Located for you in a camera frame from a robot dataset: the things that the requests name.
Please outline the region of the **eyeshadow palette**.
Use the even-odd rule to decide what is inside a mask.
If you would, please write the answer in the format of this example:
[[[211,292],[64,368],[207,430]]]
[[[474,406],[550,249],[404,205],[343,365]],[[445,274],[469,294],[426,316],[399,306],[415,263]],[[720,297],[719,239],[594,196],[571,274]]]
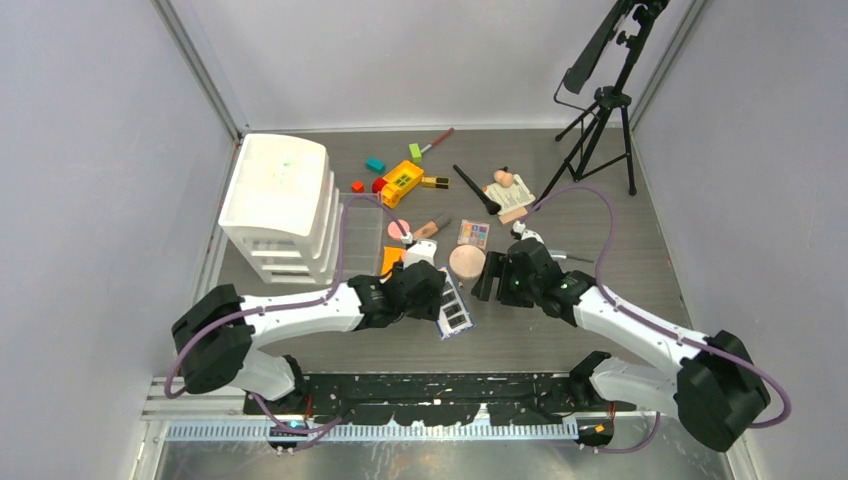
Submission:
[[[485,251],[491,226],[488,223],[463,219],[460,223],[457,244],[471,245]]]

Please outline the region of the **foundation tube grey cap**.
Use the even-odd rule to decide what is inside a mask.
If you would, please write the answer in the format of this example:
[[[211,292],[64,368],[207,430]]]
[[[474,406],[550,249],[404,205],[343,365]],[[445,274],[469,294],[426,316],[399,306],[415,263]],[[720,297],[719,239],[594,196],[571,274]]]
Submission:
[[[440,214],[434,219],[428,221],[426,224],[418,228],[413,233],[413,238],[415,240],[420,239],[431,239],[436,233],[445,229],[447,226],[451,224],[453,220],[453,216],[448,213]]]

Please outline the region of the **clear plastic drawer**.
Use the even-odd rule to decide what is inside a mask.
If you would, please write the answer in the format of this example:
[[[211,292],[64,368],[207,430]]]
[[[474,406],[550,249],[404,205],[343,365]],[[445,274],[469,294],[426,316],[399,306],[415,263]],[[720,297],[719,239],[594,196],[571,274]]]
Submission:
[[[354,200],[354,193],[340,197],[346,221],[342,238],[341,279],[376,275],[382,264],[384,211],[369,200]]]

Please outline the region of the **white plastic drawer organizer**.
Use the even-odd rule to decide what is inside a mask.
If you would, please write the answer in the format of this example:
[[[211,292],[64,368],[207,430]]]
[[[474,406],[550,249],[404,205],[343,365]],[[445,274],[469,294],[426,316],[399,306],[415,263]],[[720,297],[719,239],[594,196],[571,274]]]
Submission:
[[[324,145],[253,133],[239,148],[218,225],[263,282],[328,285],[342,211]]]

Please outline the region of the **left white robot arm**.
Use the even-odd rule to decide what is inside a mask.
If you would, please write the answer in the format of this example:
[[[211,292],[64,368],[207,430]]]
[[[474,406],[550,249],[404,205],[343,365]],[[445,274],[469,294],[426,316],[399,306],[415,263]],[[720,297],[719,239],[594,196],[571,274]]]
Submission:
[[[177,350],[166,395],[204,394],[231,386],[269,400],[280,412],[298,412],[307,389],[296,361],[272,356],[264,347],[327,332],[382,329],[404,318],[435,322],[441,311],[446,272],[426,261],[396,265],[392,274],[357,275],[324,291],[276,297],[240,295],[219,285],[171,327]]]

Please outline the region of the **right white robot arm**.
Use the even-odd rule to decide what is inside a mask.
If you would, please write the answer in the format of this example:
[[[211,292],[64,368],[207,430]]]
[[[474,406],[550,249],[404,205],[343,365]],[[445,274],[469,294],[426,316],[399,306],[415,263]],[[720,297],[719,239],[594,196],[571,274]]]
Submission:
[[[594,351],[573,367],[569,394],[584,410],[605,402],[644,406],[678,420],[703,446],[725,452],[771,403],[765,379],[738,337],[727,331],[709,336],[662,320],[615,296],[592,275],[563,270],[536,239],[487,253],[472,294],[510,307],[538,307],[642,359],[632,364]]]

